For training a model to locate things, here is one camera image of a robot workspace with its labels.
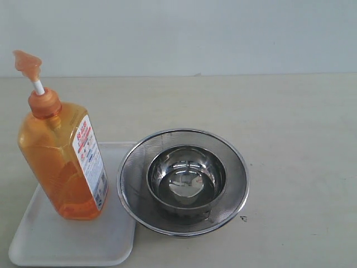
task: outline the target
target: white wall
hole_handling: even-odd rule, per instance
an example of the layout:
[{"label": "white wall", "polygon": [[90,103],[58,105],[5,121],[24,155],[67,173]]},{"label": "white wall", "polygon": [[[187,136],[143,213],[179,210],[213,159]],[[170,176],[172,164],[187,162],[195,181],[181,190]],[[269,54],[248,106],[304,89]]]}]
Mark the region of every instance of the white wall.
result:
[{"label": "white wall", "polygon": [[11,51],[42,76],[357,71],[356,0],[0,0],[0,76]]}]

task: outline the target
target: white pump stem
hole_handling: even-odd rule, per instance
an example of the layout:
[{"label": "white pump stem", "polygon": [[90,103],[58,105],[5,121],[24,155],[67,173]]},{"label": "white pump stem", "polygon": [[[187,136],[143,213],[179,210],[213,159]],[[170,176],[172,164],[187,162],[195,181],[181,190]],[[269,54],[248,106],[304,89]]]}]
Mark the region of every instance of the white pump stem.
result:
[{"label": "white pump stem", "polygon": [[33,86],[35,87],[35,91],[37,95],[45,94],[45,90],[44,87],[42,86],[41,81],[38,80],[36,82],[33,82]]}]

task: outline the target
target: water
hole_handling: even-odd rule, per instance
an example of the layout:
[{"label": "water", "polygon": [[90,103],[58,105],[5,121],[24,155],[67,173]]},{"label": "water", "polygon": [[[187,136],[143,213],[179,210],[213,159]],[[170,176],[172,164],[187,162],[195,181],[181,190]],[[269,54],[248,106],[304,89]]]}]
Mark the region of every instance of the water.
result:
[{"label": "water", "polygon": [[182,167],[162,178],[158,197],[176,207],[199,207],[214,199],[214,186],[210,178],[200,170]]}]

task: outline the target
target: white tray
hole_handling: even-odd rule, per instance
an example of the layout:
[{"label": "white tray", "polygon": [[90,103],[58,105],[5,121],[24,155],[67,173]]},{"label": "white tray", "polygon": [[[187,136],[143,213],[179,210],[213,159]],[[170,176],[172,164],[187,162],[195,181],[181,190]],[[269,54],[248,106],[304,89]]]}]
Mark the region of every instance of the white tray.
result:
[{"label": "white tray", "polygon": [[99,143],[109,190],[95,220],[61,218],[38,186],[10,245],[10,260],[18,266],[111,266],[123,262],[133,247],[135,221],[120,203],[116,178],[119,164],[133,144]]}]

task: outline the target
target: orange bottle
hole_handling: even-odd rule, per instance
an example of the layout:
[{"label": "orange bottle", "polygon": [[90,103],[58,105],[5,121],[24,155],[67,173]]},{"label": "orange bottle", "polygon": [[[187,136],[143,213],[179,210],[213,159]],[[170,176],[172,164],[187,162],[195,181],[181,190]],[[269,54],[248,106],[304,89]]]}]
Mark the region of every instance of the orange bottle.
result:
[{"label": "orange bottle", "polygon": [[15,67],[28,77],[35,90],[28,103],[18,145],[59,215],[66,219],[96,218],[108,191],[94,131],[87,110],[60,102],[39,80],[41,60],[23,51],[14,51]]}]

